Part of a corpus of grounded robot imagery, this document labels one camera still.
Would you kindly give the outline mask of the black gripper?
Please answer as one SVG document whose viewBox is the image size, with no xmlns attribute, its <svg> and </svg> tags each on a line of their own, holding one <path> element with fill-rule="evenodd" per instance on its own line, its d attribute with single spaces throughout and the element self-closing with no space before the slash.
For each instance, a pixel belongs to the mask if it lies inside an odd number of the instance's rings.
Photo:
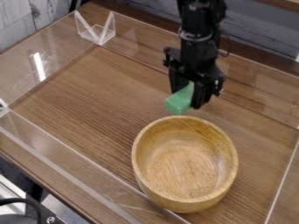
<svg viewBox="0 0 299 224">
<path fill-rule="evenodd" d="M 206 37 L 182 31 L 181 47 L 163 49 L 163 65 L 169 68 L 173 93 L 194 83 L 191 107 L 199 109 L 219 95 L 225 84 L 225 73 L 217 65 L 221 49 L 221 33 L 213 32 Z"/>
</svg>

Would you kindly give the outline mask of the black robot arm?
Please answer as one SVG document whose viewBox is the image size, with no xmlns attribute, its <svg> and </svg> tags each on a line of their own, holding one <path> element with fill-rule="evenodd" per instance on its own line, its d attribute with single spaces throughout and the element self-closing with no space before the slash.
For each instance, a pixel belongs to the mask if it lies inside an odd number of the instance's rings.
<svg viewBox="0 0 299 224">
<path fill-rule="evenodd" d="M 163 49 L 173 94 L 165 106 L 177 115 L 199 109 L 223 91 L 226 75 L 217 65 L 225 0 L 177 0 L 182 26 L 181 48 Z"/>
</svg>

